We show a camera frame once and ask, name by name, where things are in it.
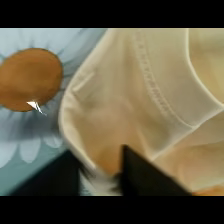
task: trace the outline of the beige cloth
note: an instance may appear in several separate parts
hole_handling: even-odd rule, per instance
[[[69,84],[60,129],[113,195],[128,144],[192,192],[224,182],[224,30],[109,29]]]

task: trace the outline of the brown flower center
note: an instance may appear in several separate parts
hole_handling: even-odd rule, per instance
[[[53,53],[39,48],[20,51],[0,67],[0,104],[14,111],[29,111],[27,102],[40,106],[60,89],[62,64]]]

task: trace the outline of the seam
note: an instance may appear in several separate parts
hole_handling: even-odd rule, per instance
[[[171,106],[162,94],[158,84],[156,83],[155,77],[153,75],[151,65],[149,63],[149,57],[146,51],[146,44],[143,37],[143,31],[141,28],[133,35],[134,49],[136,52],[137,60],[140,65],[145,82],[147,83],[146,89],[149,96],[152,98],[154,103],[158,106],[161,113],[168,120],[168,122],[174,122],[179,126],[186,126],[190,129],[195,129],[198,125],[190,125],[183,121],[178,115],[172,110]]]

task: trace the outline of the flower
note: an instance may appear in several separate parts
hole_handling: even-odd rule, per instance
[[[57,113],[71,76],[96,45],[106,29],[99,28],[1,28],[0,60],[28,48],[43,48],[56,54],[63,65],[60,90],[37,110],[14,112],[0,106],[0,168],[19,150],[27,163],[35,160],[42,144],[60,148],[62,139]]]

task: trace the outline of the daisy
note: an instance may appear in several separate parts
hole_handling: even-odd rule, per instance
[[[16,150],[19,150],[23,161],[31,163],[37,157],[42,144],[56,149],[62,146],[62,139],[57,126],[57,113],[63,92],[71,76],[96,45],[105,30],[104,28],[0,29],[0,104],[2,104],[0,106],[0,168],[13,158]],[[30,70],[30,73],[36,72],[36,74],[41,74],[40,80],[38,80],[41,87],[46,84],[46,88],[52,91],[50,97],[42,97],[43,101],[40,105],[41,111],[47,116],[44,116],[44,114],[35,109],[31,110],[25,102],[22,106],[21,104],[16,104],[17,95],[14,98],[10,98],[15,100],[11,104],[9,104],[9,100],[7,101],[7,94],[2,94],[4,97],[1,96],[1,91],[3,91],[1,90],[1,79],[4,78],[4,82],[6,82],[5,79],[9,77],[7,76],[8,70],[12,72],[13,69],[11,65],[13,64],[14,66],[15,61],[19,61],[16,59],[12,62],[13,58],[20,54],[23,56],[24,52],[30,53],[30,50],[43,52],[43,49],[47,50],[44,55],[49,55],[49,61],[53,61],[54,55],[55,58],[57,57],[57,61],[60,62],[62,68],[62,72],[59,72],[60,67],[58,67],[57,71],[55,70],[54,74],[57,77],[52,78],[52,81],[56,83],[56,88],[53,90],[53,87],[51,88],[47,85],[46,80],[49,78],[48,75],[43,78],[41,72],[32,71],[32,68]],[[24,84],[25,80],[22,80],[23,76],[23,72],[18,72],[18,74],[13,76],[14,78],[11,79],[11,82],[15,83],[17,80],[18,83],[21,80],[21,83]],[[24,90],[29,91],[29,86],[26,84]],[[44,87],[38,94],[44,94]]]

